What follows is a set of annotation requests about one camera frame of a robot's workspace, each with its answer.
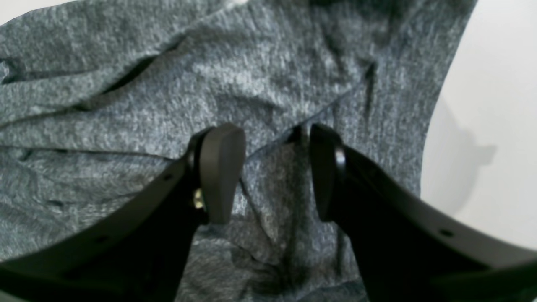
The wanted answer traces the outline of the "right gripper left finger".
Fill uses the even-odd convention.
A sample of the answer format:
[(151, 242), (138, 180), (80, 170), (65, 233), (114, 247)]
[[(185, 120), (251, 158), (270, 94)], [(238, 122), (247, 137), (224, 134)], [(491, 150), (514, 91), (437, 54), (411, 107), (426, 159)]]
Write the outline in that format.
[(172, 302), (201, 225), (230, 221), (246, 136), (226, 123), (122, 208), (40, 252), (1, 263), (2, 302)]

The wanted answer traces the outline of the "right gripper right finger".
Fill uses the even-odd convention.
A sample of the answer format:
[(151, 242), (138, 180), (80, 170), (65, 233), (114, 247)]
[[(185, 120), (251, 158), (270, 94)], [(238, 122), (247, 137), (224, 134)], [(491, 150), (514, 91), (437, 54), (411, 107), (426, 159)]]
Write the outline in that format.
[(350, 239), (371, 302), (535, 302), (536, 251), (443, 214), (332, 128), (310, 128), (317, 213)]

